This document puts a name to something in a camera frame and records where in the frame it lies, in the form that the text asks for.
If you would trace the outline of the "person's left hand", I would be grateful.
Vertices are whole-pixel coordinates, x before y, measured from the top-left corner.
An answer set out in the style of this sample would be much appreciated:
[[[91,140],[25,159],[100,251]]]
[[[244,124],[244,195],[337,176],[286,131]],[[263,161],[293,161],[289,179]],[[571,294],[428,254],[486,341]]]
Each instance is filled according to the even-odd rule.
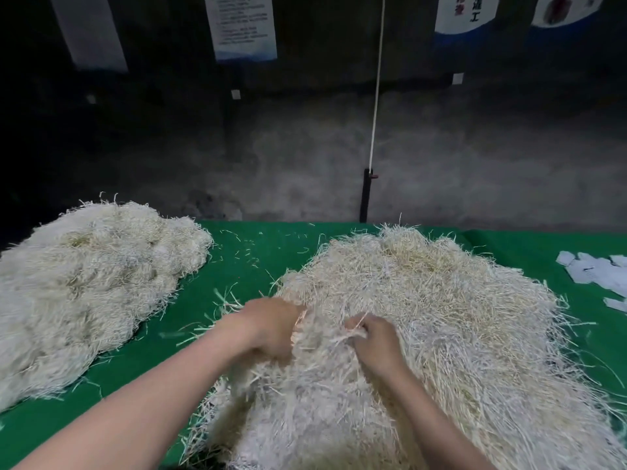
[[[248,301],[239,312],[221,318],[220,329],[235,356],[260,353],[277,360],[289,360],[290,332],[294,318],[290,305],[282,298],[259,298]]]

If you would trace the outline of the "person's right hand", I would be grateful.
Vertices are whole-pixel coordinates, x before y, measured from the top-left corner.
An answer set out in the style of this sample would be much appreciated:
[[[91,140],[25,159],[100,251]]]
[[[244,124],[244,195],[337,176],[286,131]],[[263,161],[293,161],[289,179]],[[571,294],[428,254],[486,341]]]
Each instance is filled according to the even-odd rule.
[[[367,370],[388,384],[407,369],[396,328],[380,316],[357,315],[372,315],[372,342],[351,345]]]

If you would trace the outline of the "large pile of shredded strips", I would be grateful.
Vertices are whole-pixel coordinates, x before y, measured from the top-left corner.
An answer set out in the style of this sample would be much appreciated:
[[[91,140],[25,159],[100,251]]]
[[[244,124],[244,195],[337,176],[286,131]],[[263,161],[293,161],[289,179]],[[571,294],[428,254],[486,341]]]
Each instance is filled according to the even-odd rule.
[[[198,470],[427,470],[408,419],[360,366],[344,320],[397,331],[427,394],[499,470],[627,470],[608,398],[567,355],[545,283],[452,238],[384,226],[321,245],[276,295],[308,310],[288,365],[249,360],[202,401],[181,458]]]

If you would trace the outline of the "person's left forearm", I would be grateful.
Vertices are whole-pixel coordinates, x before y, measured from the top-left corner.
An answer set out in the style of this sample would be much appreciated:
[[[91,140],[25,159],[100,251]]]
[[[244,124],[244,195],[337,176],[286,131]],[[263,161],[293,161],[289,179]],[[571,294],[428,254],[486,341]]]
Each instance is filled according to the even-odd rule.
[[[12,470],[155,470],[201,400],[254,331],[241,316],[121,387]]]

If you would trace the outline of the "person's right forearm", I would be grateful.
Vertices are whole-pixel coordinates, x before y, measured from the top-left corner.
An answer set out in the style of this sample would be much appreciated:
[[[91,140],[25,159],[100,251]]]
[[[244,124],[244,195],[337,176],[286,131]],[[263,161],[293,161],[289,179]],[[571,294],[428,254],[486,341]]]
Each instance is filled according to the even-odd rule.
[[[408,418],[429,470],[497,470],[404,365],[380,378]]]

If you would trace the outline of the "green table cloth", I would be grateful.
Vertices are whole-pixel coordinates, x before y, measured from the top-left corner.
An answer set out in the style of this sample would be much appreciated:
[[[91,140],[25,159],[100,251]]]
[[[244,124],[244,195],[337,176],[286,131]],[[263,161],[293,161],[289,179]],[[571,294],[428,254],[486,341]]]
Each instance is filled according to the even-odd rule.
[[[216,291],[232,292],[241,302],[273,292],[274,282],[286,270],[300,269],[330,239],[379,232],[373,225],[328,222],[205,221],[202,226],[214,238],[211,258],[184,281],[175,302],[162,315],[143,324],[137,337],[123,347],[101,355],[62,395],[27,400],[0,414],[0,470],[10,470],[101,398],[178,351],[195,328],[217,316]],[[604,297],[610,296],[606,290],[574,283],[555,261],[561,251],[627,257],[627,234],[419,229],[430,237],[450,236],[468,251],[522,269],[565,298],[575,322],[571,339],[577,356],[590,378],[611,396],[619,417],[627,420],[627,315],[604,305]]]

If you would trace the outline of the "small pile of shredded strips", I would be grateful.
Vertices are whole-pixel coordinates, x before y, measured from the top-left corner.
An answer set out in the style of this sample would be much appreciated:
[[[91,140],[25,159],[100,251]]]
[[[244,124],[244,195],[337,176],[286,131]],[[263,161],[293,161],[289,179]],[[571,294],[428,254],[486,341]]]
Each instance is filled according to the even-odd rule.
[[[0,412],[49,397],[133,338],[202,268],[211,234],[148,205],[87,202],[0,254]]]

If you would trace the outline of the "pile of white paper slips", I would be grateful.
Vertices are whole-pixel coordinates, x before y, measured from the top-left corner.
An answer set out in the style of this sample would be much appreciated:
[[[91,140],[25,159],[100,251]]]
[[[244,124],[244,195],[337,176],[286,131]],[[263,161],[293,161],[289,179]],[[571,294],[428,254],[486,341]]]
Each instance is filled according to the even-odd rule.
[[[620,300],[604,298],[604,304],[627,315],[627,256],[595,258],[584,252],[561,251],[555,261],[565,268],[574,283],[596,284],[620,296]]]

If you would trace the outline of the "white poster with blue edge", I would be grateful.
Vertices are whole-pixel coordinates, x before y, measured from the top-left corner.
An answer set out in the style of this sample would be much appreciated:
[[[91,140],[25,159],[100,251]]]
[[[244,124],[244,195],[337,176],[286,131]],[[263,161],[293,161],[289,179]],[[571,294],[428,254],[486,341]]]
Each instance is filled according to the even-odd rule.
[[[204,0],[218,64],[276,60],[272,0]]]

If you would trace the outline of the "white poster with black characters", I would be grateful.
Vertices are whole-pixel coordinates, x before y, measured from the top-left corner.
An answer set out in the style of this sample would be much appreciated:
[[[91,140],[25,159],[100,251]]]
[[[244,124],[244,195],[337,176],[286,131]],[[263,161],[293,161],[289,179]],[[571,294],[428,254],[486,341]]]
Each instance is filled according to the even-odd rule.
[[[438,0],[435,33],[459,35],[492,22],[499,0]]]

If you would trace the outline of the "plain white poster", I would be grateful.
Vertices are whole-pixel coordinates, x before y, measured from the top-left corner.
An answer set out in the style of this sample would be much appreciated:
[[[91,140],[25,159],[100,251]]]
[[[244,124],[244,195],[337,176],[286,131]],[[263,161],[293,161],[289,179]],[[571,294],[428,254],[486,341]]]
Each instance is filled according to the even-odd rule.
[[[129,71],[108,0],[50,0],[79,71]]]

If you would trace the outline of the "white poster with red figure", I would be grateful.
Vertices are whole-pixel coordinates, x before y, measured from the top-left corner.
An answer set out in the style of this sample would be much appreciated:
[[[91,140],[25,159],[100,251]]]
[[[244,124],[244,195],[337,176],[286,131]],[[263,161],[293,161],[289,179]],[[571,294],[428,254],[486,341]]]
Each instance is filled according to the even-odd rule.
[[[604,0],[537,0],[531,26],[551,29],[582,21],[599,11]]]

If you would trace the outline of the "black post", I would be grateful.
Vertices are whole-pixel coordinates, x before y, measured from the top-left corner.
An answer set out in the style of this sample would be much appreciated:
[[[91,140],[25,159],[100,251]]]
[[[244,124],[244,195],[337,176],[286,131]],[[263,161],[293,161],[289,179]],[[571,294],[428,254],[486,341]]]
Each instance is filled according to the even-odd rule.
[[[372,168],[364,169],[361,201],[360,201],[360,207],[359,207],[359,222],[360,223],[363,223],[363,224],[367,223],[372,181],[377,178],[378,178],[378,175],[374,174]]]

